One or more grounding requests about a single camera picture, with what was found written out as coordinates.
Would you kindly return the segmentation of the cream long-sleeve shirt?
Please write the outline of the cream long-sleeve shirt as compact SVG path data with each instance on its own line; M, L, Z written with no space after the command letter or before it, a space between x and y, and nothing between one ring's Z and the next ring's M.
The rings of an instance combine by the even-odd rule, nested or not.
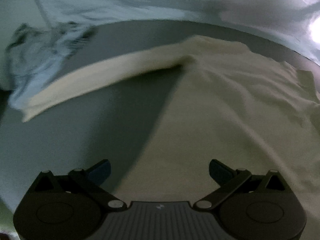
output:
M279 170L306 207L319 204L319 93L312 72L240 42L194 36L101 61L33 96L24 121L66 100L152 70L182 65L144 150L115 190L129 200L195 200L210 192L211 159Z

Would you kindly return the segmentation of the clear plastic storage bag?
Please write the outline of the clear plastic storage bag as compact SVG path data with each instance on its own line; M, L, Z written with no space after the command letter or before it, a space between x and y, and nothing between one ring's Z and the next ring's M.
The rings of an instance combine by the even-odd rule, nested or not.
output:
M49 24L177 20L237 29L319 62L319 0L36 0Z

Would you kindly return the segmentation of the pile of patterned clothes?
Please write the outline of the pile of patterned clothes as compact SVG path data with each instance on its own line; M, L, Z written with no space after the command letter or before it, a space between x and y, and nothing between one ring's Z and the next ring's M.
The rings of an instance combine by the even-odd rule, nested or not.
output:
M94 34L94 26L75 22L59 23L48 30L26 23L20 25L4 55L4 70L11 91L9 106L22 110Z

